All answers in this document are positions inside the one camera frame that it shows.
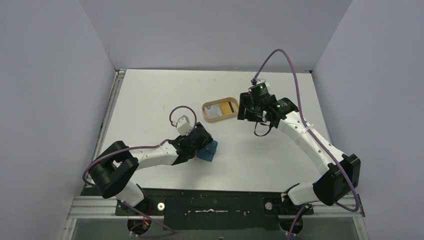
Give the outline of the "teal leather card holder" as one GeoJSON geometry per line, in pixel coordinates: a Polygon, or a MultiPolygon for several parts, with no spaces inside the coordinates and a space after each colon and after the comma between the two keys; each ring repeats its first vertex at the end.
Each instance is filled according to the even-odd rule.
{"type": "Polygon", "coordinates": [[[201,160],[212,162],[216,154],[217,147],[218,147],[218,142],[216,140],[213,140],[212,142],[207,144],[204,148],[198,150],[195,156],[201,160]]]}

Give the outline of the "beige oval plastic tray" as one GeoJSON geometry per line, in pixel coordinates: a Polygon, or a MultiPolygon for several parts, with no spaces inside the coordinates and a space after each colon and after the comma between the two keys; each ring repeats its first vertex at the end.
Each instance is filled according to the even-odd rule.
{"type": "Polygon", "coordinates": [[[226,97],[205,102],[201,110],[204,120],[208,123],[214,123],[236,117],[239,106],[239,102],[235,98],[226,97]]]}

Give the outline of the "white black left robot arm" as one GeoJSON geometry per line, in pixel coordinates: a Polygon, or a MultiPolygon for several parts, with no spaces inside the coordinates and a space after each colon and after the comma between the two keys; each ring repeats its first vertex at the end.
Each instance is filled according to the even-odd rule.
{"type": "Polygon", "coordinates": [[[186,135],[165,139],[157,145],[126,145],[114,142],[84,170],[83,181],[96,187],[103,198],[111,197],[128,204],[136,215],[147,211],[149,200],[142,188],[131,181],[138,170],[155,166],[174,166],[193,158],[212,161],[218,143],[198,122],[186,135]]]}

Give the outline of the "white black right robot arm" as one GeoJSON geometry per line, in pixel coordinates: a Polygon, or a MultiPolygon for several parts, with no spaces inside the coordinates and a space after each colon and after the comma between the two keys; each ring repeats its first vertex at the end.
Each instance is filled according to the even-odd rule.
{"type": "Polygon", "coordinates": [[[269,124],[286,134],[309,157],[320,178],[311,183],[296,184],[285,191],[282,209],[295,213],[303,204],[322,202],[336,204],[359,183],[361,161],[334,147],[312,124],[303,122],[299,108],[288,98],[277,99],[265,83],[256,84],[239,96],[237,119],[269,124]]]}

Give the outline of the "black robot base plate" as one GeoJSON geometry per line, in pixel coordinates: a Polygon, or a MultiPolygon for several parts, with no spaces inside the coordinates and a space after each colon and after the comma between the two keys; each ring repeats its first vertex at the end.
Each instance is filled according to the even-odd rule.
{"type": "Polygon", "coordinates": [[[175,231],[289,230],[301,209],[278,192],[147,188],[148,206],[138,210],[175,231]]]}

